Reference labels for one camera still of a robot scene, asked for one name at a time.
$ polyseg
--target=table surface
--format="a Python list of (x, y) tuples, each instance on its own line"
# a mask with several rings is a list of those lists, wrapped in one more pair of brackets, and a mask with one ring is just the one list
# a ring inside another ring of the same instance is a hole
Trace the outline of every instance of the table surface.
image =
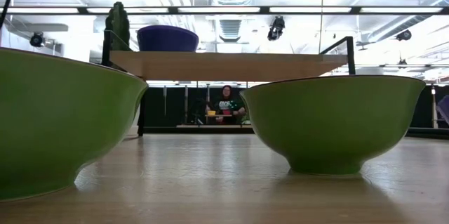
[(359, 176), (291, 173), (253, 135), (148, 135), (0, 223), (448, 223), (449, 141), (404, 139)]

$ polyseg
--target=fluorescent light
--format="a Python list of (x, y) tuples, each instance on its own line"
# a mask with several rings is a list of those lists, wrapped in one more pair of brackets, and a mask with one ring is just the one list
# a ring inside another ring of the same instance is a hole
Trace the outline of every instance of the fluorescent light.
[[(88, 8), (89, 13), (108, 13), (111, 8)], [(168, 8), (126, 8), (127, 13), (168, 13)]]
[(351, 7), (270, 7), (270, 13), (348, 13)]
[(111, 8), (88, 8), (89, 13), (108, 13)]
[(206, 16), (206, 20), (256, 20), (254, 15), (211, 15)]
[(78, 13), (78, 9), (76, 8), (21, 8), (21, 7), (11, 7), (8, 9), (8, 13), (20, 14), (33, 14), (33, 13)]
[(361, 13), (437, 13), (442, 7), (363, 7)]
[(260, 7), (215, 6), (215, 7), (180, 7), (180, 13), (258, 13)]
[(427, 66), (426, 65), (383, 65), (383, 67), (400, 68), (400, 67), (427, 67)]
[(126, 8), (128, 13), (168, 13), (168, 8)]

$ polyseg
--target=bowl rim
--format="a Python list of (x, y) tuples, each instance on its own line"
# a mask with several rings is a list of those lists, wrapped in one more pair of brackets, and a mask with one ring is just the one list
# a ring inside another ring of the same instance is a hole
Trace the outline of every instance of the bowl rim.
[(272, 85), (272, 84), (280, 84), (280, 83), (291, 82), (291, 81), (306, 81), (306, 80), (329, 79), (329, 78), (352, 78), (352, 77), (402, 78), (402, 79), (415, 80), (415, 81), (421, 82), (423, 84), (426, 84), (425, 81), (422, 81), (421, 79), (416, 79), (414, 77), (404, 77), (404, 76), (394, 76), (394, 75), (378, 75), (378, 74), (359, 74), (359, 75), (354, 74), (354, 75), (325, 76), (325, 77), (305, 77), (305, 78), (300, 78), (300, 79), (286, 79), (286, 80), (280, 80), (280, 81), (273, 81), (273, 82), (269, 82), (266, 84), (259, 84), (257, 86), (253, 86), (251, 88), (247, 88), (245, 90), (242, 90), (241, 93), (243, 93), (247, 90), (250, 90), (252, 88), (258, 88), (258, 87), (268, 86), (268, 85)]
[(24, 50), (20, 50), (20, 49), (16, 49), (16, 48), (3, 48), (3, 47), (0, 47), (0, 51), (2, 51), (2, 50), (25, 53), (25, 54), (29, 54), (29, 55), (32, 55), (32, 56), (39, 56), (39, 57), (43, 57), (43, 58), (48, 58), (48, 59), (51, 59), (51, 60), (62, 60), (62, 61), (71, 62), (71, 63), (77, 63), (77, 64), (80, 64), (80, 65), (85, 65), (85, 66), (89, 66), (89, 67), (97, 67), (99, 69), (109, 70), (109, 71), (112, 71), (112, 72), (115, 72), (115, 73), (119, 73), (119, 74), (122, 74), (122, 75), (125, 75), (125, 76), (128, 76), (128, 77), (139, 79), (140, 81), (147, 83), (143, 79), (141, 79), (141, 78), (139, 78), (139, 77), (137, 77), (137, 76), (135, 76), (135, 75), (133, 75), (131, 73), (122, 72), (121, 70), (116, 70), (114, 68), (107, 67), (107, 66), (104, 66), (104, 65), (97, 65), (97, 64), (91, 63), (91, 62), (82, 62), (82, 61), (69, 59), (69, 58), (64, 58), (64, 57), (59, 57), (59, 56), (55, 56), (55, 55), (48, 55), (48, 54), (37, 53), (37, 52), (33, 52), (33, 51), (24, 51)]

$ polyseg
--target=bowl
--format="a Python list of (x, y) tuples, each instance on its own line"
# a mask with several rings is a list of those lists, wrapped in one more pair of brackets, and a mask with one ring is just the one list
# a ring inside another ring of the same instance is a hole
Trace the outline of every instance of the bowl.
[(254, 132), (301, 173), (345, 175), (399, 142), (425, 87), (384, 75), (316, 77), (246, 89)]
[(138, 31), (141, 51), (195, 52), (199, 38), (194, 32), (169, 25), (151, 25)]
[(0, 201), (54, 192), (117, 145), (147, 84), (108, 67), (0, 48)]

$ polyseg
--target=security camera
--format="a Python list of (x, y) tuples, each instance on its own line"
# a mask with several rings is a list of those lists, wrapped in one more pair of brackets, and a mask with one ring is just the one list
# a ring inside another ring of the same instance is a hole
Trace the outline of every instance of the security camera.
[(269, 28), (268, 37), (267, 37), (268, 40), (276, 41), (277, 39), (281, 38), (284, 28), (286, 28), (286, 23), (284, 22), (283, 17), (276, 16), (274, 18), (272, 25)]
[(29, 40), (29, 44), (36, 48), (45, 46), (45, 38), (43, 37), (43, 32), (35, 32)]
[(408, 41), (410, 38), (412, 38), (412, 32), (410, 32), (409, 30), (396, 35), (396, 39), (398, 41)]

